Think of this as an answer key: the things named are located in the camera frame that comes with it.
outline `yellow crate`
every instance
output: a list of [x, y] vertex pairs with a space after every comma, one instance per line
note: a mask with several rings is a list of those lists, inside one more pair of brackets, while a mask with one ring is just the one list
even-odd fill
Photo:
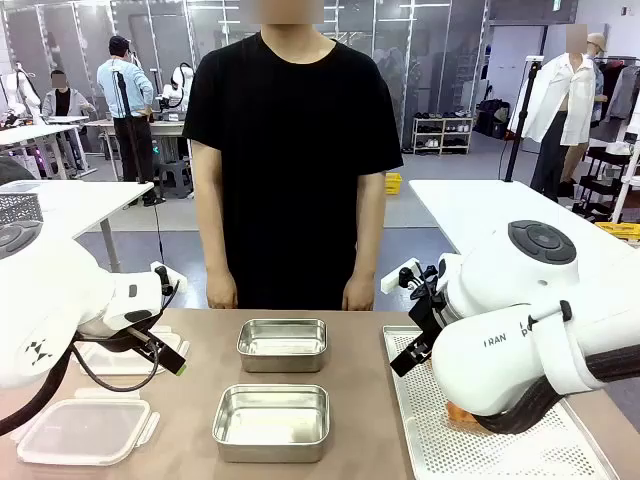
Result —
[[614, 237], [640, 240], [640, 224], [596, 222], [596, 225]]
[[400, 185], [402, 185], [402, 177], [399, 173], [387, 173], [385, 190], [387, 195], [397, 195], [400, 193]]

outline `black t-shirt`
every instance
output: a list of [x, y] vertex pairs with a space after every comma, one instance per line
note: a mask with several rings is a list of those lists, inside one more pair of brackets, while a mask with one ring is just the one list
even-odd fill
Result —
[[336, 43], [318, 62], [292, 64], [256, 34], [202, 59], [183, 135], [222, 152], [239, 305], [339, 309], [355, 261], [357, 178], [402, 165], [375, 63]]
[[71, 89], [67, 88], [67, 91], [60, 93], [60, 90], [56, 89], [56, 117], [66, 117], [69, 113], [69, 102], [71, 101]]

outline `white shirt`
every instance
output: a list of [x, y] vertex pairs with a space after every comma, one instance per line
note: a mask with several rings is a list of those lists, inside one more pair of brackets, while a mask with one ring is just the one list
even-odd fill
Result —
[[[511, 117], [509, 130], [512, 132], [516, 131], [520, 120], [526, 88], [525, 84]], [[541, 142], [568, 94], [569, 111], [560, 144], [578, 145], [588, 142], [595, 91], [594, 66], [586, 55], [582, 56], [582, 64], [576, 72], [573, 71], [568, 53], [554, 58], [542, 67], [533, 84], [529, 114], [522, 136]]]

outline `table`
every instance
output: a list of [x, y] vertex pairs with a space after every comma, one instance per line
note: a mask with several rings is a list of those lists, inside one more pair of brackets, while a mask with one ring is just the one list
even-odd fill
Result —
[[57, 234], [77, 238], [100, 223], [111, 271], [120, 273], [109, 216], [152, 188], [151, 182], [19, 180], [0, 186], [0, 193], [37, 193], [44, 229], [55, 229]]
[[[88, 122], [85, 124], [87, 127], [98, 128], [104, 134], [107, 140], [107, 148], [109, 149], [109, 158], [111, 159], [111, 167], [113, 168], [113, 175], [115, 176], [116, 181], [118, 181], [118, 170], [116, 168], [115, 159], [113, 156], [113, 149], [111, 148], [111, 142], [109, 141], [110, 137], [116, 136], [116, 131], [113, 126], [113, 120], [95, 120], [93, 122]], [[182, 137], [182, 129], [184, 127], [184, 122], [168, 122], [164, 120], [158, 120], [149, 124], [151, 128], [151, 136], [152, 137], [168, 137], [168, 138], [177, 138]], [[191, 143], [187, 142], [189, 146], [189, 157], [191, 157]]]
[[[63, 124], [63, 125], [80, 125], [82, 126], [83, 123], [85, 123], [86, 120], [89, 120], [89, 117], [82, 115], [82, 116], [61, 116], [61, 117], [57, 117], [55, 115], [46, 118], [46, 122], [49, 124]], [[80, 150], [80, 161], [82, 162], [82, 173], [79, 173], [78, 175], [76, 175], [77, 177], [84, 177], [85, 175], [89, 175], [90, 173], [93, 173], [95, 171], [97, 171], [97, 168], [91, 168], [89, 166], [89, 163], [87, 162], [87, 156], [84, 153], [84, 148], [82, 147], [82, 142], [80, 141], [80, 135], [78, 133], [78, 129], [74, 128], [73, 129], [73, 133], [76, 136], [76, 144], [78, 145], [78, 149]]]
[[[320, 318], [327, 324], [327, 364], [318, 373], [243, 372], [236, 341], [251, 318]], [[144, 387], [141, 398], [160, 422], [149, 443], [120, 464], [105, 468], [51, 467], [18, 463], [16, 446], [0, 438], [0, 480], [43, 478], [154, 480], [407, 480], [413, 478], [391, 370], [382, 344], [384, 325], [411, 324], [404, 313], [267, 312], [250, 310], [173, 310], [161, 324], [191, 342], [181, 377], [162, 373]], [[115, 385], [140, 378], [110, 377]], [[307, 383], [329, 392], [331, 432], [325, 457], [317, 464], [230, 464], [218, 458], [211, 427], [222, 392], [237, 383]], [[72, 398], [79, 387], [94, 386], [71, 362], [54, 400]], [[37, 386], [0, 391], [0, 416], [31, 398]], [[570, 399], [620, 480], [637, 480], [640, 436], [606, 393]]]
[[56, 133], [66, 132], [69, 130], [75, 130], [73, 125], [26, 125], [23, 127], [9, 128], [7, 130], [0, 131], [0, 147], [3, 150], [7, 150], [10, 147], [19, 145], [22, 149], [22, 154], [26, 157], [27, 152], [25, 147], [30, 143], [35, 143], [42, 152], [42, 159], [44, 161], [44, 169], [47, 177], [53, 177], [53, 170], [49, 165], [49, 159], [46, 154], [46, 144], [51, 145], [53, 155], [56, 158], [58, 164], [58, 173], [62, 180], [67, 179], [67, 172], [64, 169], [64, 162], [62, 161], [62, 155], [58, 148], [58, 142], [56, 141]]
[[514, 220], [539, 220], [574, 242], [581, 278], [606, 272], [634, 249], [582, 217], [519, 182], [501, 180], [413, 180], [411, 188], [461, 254], [478, 239]]

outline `white perforated tray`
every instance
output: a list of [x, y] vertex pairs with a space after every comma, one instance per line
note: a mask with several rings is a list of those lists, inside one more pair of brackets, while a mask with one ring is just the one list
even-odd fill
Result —
[[[384, 327], [389, 360], [419, 334], [417, 327]], [[449, 421], [430, 362], [392, 375], [418, 480], [618, 480], [564, 400], [527, 432], [497, 435]]]

